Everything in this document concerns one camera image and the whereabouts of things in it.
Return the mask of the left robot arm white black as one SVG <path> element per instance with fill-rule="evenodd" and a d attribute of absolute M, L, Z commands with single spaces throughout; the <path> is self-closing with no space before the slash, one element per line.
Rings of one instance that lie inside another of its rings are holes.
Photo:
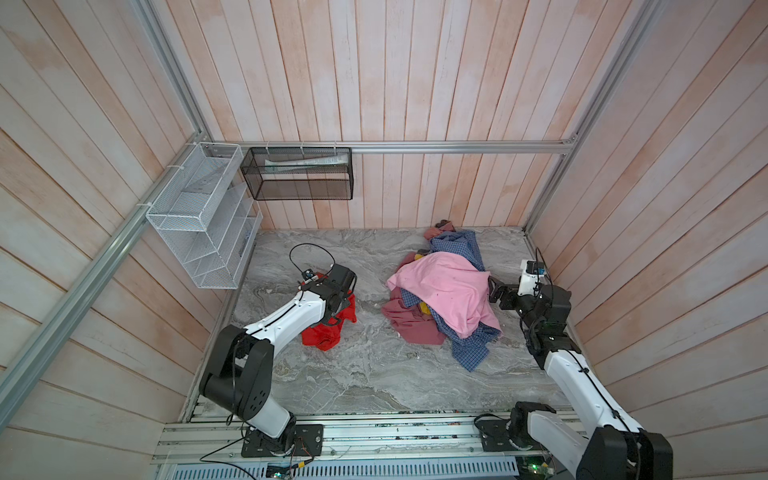
<path fill-rule="evenodd" d="M 338 324 L 356 281 L 352 270 L 334 264 L 305 279 L 291 300 L 265 318 L 224 327 L 203 369 L 199 394 L 271 439 L 284 436 L 292 414 L 271 394 L 274 359 L 305 330 Z"/>

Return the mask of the pink cloth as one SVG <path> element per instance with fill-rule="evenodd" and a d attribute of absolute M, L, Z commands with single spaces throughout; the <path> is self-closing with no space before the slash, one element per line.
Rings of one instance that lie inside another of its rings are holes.
<path fill-rule="evenodd" d="M 399 268 L 387 280 L 425 302 L 462 339 L 484 325 L 500 331 L 489 302 L 490 273 L 449 252 L 431 253 Z"/>

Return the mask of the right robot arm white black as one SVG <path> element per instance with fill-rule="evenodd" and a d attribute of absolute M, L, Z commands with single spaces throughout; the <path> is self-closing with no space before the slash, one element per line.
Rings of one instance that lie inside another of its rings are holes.
<path fill-rule="evenodd" d="M 569 291 L 522 276 L 519 284 L 488 281 L 489 300 L 515 311 L 526 347 L 565 394 L 585 430 L 579 434 L 546 404 L 519 401 L 510 413 L 511 446 L 540 446 L 575 479 L 670 479 L 674 454 L 661 434 L 645 429 L 613 398 L 566 331 Z"/>

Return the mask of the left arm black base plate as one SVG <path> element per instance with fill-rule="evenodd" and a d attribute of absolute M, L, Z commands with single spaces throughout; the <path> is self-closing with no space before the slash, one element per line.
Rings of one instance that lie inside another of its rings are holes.
<path fill-rule="evenodd" d="M 278 438 L 249 426 L 241 450 L 244 458 L 320 456 L 323 446 L 322 424 L 289 424 Z"/>

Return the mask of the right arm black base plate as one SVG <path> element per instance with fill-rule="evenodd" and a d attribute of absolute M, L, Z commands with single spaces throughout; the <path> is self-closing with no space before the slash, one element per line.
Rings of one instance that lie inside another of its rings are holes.
<path fill-rule="evenodd" d="M 494 414 L 481 414 L 473 419 L 485 452 L 530 451 L 534 444 L 527 440 L 515 441 L 509 433 L 510 422 Z"/>

